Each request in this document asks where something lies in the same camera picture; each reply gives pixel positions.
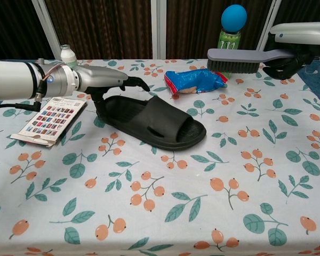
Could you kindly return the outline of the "green drink can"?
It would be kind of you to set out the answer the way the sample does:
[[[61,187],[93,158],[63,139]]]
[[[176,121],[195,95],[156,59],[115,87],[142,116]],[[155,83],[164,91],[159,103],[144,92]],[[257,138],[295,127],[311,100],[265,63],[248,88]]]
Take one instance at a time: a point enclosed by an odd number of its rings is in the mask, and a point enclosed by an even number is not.
[[[239,42],[241,39],[241,31],[229,32],[223,28],[219,34],[218,46],[219,49],[238,49]]]

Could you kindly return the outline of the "dark curtain partition panel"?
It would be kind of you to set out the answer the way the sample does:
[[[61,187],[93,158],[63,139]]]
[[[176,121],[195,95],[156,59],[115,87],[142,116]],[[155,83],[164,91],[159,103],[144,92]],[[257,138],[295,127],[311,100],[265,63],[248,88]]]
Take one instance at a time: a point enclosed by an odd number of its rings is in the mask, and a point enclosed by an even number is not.
[[[271,0],[257,50],[264,50],[272,26],[290,22],[320,22],[320,0]]]
[[[52,56],[69,44],[79,59],[157,59],[158,0],[30,0]]]
[[[223,11],[238,4],[247,21],[239,48],[255,50],[273,0],[161,0],[166,3],[165,56],[163,59],[205,59],[216,48]]]
[[[0,60],[53,59],[31,0],[0,0]]]

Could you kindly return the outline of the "blue table cloth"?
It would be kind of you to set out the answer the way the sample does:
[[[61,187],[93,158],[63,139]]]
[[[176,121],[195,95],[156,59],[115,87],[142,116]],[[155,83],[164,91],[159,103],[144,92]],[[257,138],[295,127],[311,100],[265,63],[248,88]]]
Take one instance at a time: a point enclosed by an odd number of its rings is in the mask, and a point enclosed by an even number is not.
[[[304,66],[298,75],[313,92],[320,94],[320,60]]]

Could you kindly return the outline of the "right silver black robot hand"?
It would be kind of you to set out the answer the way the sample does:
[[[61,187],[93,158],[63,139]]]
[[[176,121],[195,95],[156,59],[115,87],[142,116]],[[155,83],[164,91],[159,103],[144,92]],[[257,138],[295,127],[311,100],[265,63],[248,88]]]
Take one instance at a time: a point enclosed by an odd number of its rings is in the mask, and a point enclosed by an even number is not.
[[[265,62],[264,72],[273,79],[291,78],[320,58],[320,22],[282,23],[270,29],[266,51],[286,50],[291,57]]]

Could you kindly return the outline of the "black rubber slipper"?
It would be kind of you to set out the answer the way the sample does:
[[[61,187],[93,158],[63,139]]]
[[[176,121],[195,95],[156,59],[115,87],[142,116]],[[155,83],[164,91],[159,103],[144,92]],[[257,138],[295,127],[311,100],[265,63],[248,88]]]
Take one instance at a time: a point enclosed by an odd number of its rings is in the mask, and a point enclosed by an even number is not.
[[[202,123],[158,96],[144,101],[120,95],[92,99],[103,122],[159,149],[185,150],[206,136]]]

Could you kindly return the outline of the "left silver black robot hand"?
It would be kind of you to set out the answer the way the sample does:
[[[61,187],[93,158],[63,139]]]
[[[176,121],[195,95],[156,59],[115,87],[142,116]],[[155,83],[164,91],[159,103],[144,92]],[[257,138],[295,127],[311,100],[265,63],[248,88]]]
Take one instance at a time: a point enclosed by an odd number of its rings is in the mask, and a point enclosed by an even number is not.
[[[108,118],[108,115],[103,95],[108,90],[118,87],[122,91],[125,91],[125,88],[128,86],[141,87],[147,92],[150,91],[149,86],[141,78],[128,76],[124,72],[107,67],[79,66],[76,73],[79,78],[77,91],[91,96],[97,110],[97,115],[104,121]]]

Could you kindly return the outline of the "blue snack bag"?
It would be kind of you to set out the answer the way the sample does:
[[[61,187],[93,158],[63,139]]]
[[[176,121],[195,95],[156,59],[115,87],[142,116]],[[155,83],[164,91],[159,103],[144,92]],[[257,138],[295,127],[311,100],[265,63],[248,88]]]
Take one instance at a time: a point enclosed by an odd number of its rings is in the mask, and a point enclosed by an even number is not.
[[[199,94],[224,89],[228,78],[208,69],[196,69],[183,72],[167,71],[164,82],[175,99],[181,94]]]

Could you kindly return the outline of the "blue ball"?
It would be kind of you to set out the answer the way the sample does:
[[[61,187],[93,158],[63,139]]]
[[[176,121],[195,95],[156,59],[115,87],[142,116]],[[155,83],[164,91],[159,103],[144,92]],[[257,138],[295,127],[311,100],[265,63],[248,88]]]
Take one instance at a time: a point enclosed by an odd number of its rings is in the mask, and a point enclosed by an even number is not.
[[[238,4],[228,6],[222,13],[221,25],[230,34],[239,32],[246,24],[246,9]]]

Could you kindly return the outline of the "printed card pack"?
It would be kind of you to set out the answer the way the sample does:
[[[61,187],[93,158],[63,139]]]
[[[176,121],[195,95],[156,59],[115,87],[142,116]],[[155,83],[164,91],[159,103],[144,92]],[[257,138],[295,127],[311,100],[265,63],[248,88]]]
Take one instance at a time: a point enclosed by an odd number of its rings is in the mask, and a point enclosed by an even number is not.
[[[19,133],[10,138],[51,147],[85,106],[83,100],[53,97]]]

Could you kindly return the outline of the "small white bottle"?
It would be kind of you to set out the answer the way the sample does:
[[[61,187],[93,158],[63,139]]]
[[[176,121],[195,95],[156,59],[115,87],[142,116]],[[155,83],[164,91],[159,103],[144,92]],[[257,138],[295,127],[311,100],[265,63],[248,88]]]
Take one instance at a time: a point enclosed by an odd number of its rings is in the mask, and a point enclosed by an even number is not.
[[[70,45],[64,44],[61,48],[61,60],[70,68],[77,66],[77,58],[75,52],[70,48]]]

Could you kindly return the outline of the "floral tablecloth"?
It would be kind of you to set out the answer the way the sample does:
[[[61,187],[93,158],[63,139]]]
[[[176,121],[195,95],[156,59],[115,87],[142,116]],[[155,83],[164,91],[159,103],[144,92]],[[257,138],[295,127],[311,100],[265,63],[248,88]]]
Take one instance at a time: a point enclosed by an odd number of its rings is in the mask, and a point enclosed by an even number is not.
[[[34,116],[0,109],[0,256],[320,256],[320,99],[300,76],[232,75],[180,95],[168,70],[204,60],[84,60],[142,77],[201,122],[188,150],[164,151],[98,120],[89,95],[51,148],[12,140]]]

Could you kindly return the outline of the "grey lint brush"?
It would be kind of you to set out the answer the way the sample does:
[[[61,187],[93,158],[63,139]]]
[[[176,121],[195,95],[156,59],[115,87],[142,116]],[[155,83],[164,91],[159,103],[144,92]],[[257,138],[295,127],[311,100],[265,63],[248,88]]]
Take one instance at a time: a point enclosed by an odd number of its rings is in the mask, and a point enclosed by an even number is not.
[[[207,68],[219,73],[253,74],[257,72],[261,63],[293,57],[293,53],[281,49],[270,51],[209,49]]]

